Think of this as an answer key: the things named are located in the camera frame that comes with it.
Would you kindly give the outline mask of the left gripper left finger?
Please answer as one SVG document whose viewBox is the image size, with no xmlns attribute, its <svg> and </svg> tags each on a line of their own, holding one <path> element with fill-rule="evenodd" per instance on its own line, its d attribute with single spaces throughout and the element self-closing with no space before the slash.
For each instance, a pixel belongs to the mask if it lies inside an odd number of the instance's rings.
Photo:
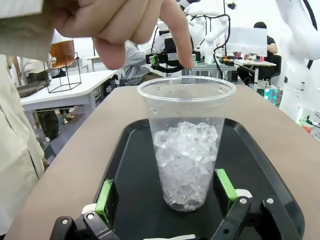
<svg viewBox="0 0 320 240">
<path fill-rule="evenodd" d="M 86 205 L 77 219 L 55 220 L 51 240 L 118 240 L 114 231 L 119 195 L 112 179 L 103 182 L 97 202 Z"/>
</svg>

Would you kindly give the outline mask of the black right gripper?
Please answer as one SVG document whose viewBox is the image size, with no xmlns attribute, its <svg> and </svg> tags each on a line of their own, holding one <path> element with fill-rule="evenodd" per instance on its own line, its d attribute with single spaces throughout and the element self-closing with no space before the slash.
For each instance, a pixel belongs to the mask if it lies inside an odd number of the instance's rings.
<svg viewBox="0 0 320 240">
<path fill-rule="evenodd" d="M 164 40 L 164 49 L 160 53 L 149 53 L 145 55 L 146 63 L 151 65 L 151 68 L 166 74 L 177 73 L 183 70 L 177 54 L 176 45 L 172 38 Z M 192 51 L 193 62 L 201 60 L 201 52 L 198 50 Z M 172 68 L 163 67 L 160 64 L 166 63 Z"/>
</svg>

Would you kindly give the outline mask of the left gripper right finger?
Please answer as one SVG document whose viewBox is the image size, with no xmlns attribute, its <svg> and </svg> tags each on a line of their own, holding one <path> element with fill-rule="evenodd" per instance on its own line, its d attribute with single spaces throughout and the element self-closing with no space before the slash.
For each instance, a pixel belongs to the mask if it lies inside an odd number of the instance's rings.
<svg viewBox="0 0 320 240">
<path fill-rule="evenodd" d="M 262 240 L 299 240 L 285 207 L 275 195 L 262 200 L 238 195 L 224 169 L 213 173 L 213 191 L 223 220 L 213 234 L 214 240 L 237 240 L 245 228 L 254 228 Z"/>
</svg>

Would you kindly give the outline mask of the person left hand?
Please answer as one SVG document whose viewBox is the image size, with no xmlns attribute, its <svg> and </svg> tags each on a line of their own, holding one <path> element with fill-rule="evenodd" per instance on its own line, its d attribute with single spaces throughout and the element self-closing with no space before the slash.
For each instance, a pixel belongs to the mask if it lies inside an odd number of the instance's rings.
<svg viewBox="0 0 320 240">
<path fill-rule="evenodd" d="M 125 42 L 147 42 L 158 20 L 167 24 L 181 65 L 193 66 L 187 19 L 174 0 L 48 0 L 53 27 L 64 37 L 91 37 L 110 70 L 125 62 Z"/>
</svg>

